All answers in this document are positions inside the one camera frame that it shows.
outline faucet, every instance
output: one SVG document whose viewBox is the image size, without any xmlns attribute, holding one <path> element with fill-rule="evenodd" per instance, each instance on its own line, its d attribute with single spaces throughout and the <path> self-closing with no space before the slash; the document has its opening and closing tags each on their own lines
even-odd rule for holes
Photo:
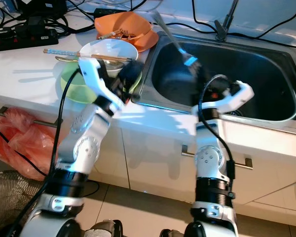
<svg viewBox="0 0 296 237">
<path fill-rule="evenodd" d="M 218 20 L 214 21 L 216 29 L 217 29 L 216 39 L 218 41 L 225 41 L 226 40 L 227 33 L 228 33 L 229 27 L 231 25 L 231 22 L 233 19 L 233 14 L 235 12 L 238 2 L 239 2 L 239 0 L 233 0 L 231 8 L 229 10 L 229 13 L 226 15 L 225 20 L 222 25 L 219 23 Z"/>
</svg>

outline fan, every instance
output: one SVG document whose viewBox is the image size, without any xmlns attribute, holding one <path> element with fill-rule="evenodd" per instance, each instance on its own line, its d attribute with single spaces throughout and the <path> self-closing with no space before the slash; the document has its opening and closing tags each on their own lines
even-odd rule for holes
<svg viewBox="0 0 296 237">
<path fill-rule="evenodd" d="M 17 171 L 0 172 L 0 237 L 5 236 L 26 203 L 42 186 L 42 182 L 27 179 Z M 18 236 L 33 207 L 23 216 L 13 236 Z"/>
</svg>

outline red plastic bag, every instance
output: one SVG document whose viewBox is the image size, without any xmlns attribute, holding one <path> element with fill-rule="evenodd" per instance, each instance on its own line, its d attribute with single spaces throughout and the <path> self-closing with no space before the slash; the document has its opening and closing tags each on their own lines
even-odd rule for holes
<svg viewBox="0 0 296 237">
<path fill-rule="evenodd" d="M 47 174 L 54 146 L 53 132 L 45 126 L 33 123 L 36 118 L 21 109 L 9 108 L 4 114 L 5 117 L 0 118 L 0 132 L 9 143 L 0 136 L 0 160 L 27 178 L 43 180 L 44 176 L 15 151 L 25 155 Z"/>
</svg>

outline spoon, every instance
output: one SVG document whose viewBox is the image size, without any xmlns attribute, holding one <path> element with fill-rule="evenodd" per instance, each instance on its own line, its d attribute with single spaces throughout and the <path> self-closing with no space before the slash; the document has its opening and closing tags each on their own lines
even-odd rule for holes
<svg viewBox="0 0 296 237">
<path fill-rule="evenodd" d="M 77 63 L 78 62 L 78 60 L 71 59 L 71 58 L 63 58 L 63 57 L 58 57 L 58 56 L 55 56 L 55 58 L 61 62 L 68 62 L 68 63 Z M 120 68 L 124 67 L 124 64 L 122 62 L 118 62 L 118 61 L 104 60 L 104 64 L 108 70 L 116 70 L 116 69 L 120 69 Z"/>
</svg>

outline fork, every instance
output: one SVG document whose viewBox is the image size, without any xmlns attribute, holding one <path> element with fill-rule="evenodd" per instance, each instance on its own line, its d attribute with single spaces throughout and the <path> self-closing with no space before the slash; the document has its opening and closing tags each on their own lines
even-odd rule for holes
<svg viewBox="0 0 296 237">
<path fill-rule="evenodd" d="M 110 38 L 110 37 L 115 36 L 115 35 L 118 35 L 118 34 L 121 34 L 123 36 L 123 35 L 128 34 L 128 31 L 127 30 L 123 30 L 123 29 L 118 29 L 118 30 L 113 31 L 111 33 L 108 33 L 106 35 L 100 36 L 98 39 L 99 40 L 104 40 L 104 39 Z"/>
</svg>

